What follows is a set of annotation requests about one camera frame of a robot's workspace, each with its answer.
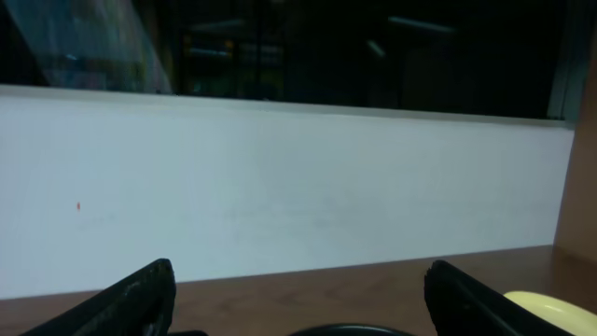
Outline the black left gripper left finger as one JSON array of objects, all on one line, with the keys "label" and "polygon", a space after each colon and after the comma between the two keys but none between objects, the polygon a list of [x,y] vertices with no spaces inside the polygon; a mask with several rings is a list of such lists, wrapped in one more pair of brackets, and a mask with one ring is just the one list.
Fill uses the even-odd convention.
[{"label": "black left gripper left finger", "polygon": [[175,294],[172,263],[157,259],[22,336],[165,336]]}]

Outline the yellow plate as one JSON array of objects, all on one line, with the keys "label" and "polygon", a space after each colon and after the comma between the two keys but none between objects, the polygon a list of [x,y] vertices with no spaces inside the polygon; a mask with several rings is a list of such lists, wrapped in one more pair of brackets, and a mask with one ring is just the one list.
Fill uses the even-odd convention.
[{"label": "yellow plate", "polygon": [[572,303],[527,291],[510,291],[505,297],[573,335],[596,336],[596,314]]}]

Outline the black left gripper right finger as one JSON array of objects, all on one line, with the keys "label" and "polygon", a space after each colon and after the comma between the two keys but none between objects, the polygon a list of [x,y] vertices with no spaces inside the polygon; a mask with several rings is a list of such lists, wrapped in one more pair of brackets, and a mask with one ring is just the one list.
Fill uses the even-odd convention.
[{"label": "black left gripper right finger", "polygon": [[425,273],[423,295],[438,336],[571,336],[445,260]]}]

